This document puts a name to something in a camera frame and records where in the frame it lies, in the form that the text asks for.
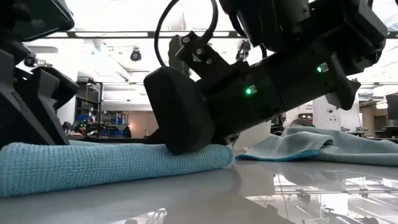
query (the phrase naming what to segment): screw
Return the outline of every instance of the screw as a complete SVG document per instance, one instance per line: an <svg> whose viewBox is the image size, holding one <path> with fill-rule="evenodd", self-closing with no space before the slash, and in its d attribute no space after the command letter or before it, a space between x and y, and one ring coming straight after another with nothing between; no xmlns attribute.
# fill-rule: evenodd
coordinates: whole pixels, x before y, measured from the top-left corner
<svg viewBox="0 0 398 224"><path fill-rule="evenodd" d="M189 37L184 37L184 38L182 39L182 42L188 43L190 40L191 40L191 39L189 39Z"/></svg>

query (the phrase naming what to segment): folded blue towel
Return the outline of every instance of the folded blue towel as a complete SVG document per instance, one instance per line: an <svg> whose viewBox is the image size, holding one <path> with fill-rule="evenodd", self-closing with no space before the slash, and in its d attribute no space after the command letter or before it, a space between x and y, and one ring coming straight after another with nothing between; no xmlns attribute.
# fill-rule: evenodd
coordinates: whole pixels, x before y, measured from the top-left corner
<svg viewBox="0 0 398 224"><path fill-rule="evenodd" d="M291 161L294 159L398 166L398 144L374 141L341 131L312 127L287 128L271 135L236 159Z"/></svg>
<svg viewBox="0 0 398 224"><path fill-rule="evenodd" d="M219 169L233 154L209 145L174 156L164 145L96 144L70 146L12 143L0 151L0 197Z"/></svg>

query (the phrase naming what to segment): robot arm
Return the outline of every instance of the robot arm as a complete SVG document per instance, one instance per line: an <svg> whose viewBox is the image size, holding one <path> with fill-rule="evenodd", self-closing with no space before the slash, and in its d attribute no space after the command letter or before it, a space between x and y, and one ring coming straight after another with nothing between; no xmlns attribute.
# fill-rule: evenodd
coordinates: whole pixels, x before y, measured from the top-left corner
<svg viewBox="0 0 398 224"><path fill-rule="evenodd" d="M157 33L176 2L162 15ZM364 0L220 3L237 32L275 53L252 66L241 60L229 65L207 45L216 19L204 36L183 37L177 57L201 80L195 83L166 67L144 80L159 124L152 140L166 143L174 154L211 142L229 144L241 131L322 95L350 109L360 83L346 76L375 64L386 43L386 26ZM215 0L212 4L214 18Z"/></svg>

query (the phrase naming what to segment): microfiber towel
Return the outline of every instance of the microfiber towel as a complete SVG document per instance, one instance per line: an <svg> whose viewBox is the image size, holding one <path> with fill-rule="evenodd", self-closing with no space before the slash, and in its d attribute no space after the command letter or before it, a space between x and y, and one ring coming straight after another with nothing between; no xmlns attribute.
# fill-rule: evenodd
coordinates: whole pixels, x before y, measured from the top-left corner
<svg viewBox="0 0 398 224"><path fill-rule="evenodd" d="M274 162L312 159L398 166L398 144L360 138L342 131L296 127L285 129L281 136L269 136L236 159Z"/></svg>
<svg viewBox="0 0 398 224"><path fill-rule="evenodd" d="M231 150L220 145L175 156L165 145L12 143L0 151L0 197L189 174L222 168L232 159Z"/></svg>

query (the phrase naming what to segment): glossy table surface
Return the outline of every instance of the glossy table surface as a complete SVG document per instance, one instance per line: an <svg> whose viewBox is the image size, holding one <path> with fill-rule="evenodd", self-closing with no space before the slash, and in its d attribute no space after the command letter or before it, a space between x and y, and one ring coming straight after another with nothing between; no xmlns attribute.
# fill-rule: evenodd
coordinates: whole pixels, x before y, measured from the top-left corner
<svg viewBox="0 0 398 224"><path fill-rule="evenodd" d="M0 199L0 223L398 223L398 169L233 162L209 172Z"/></svg>

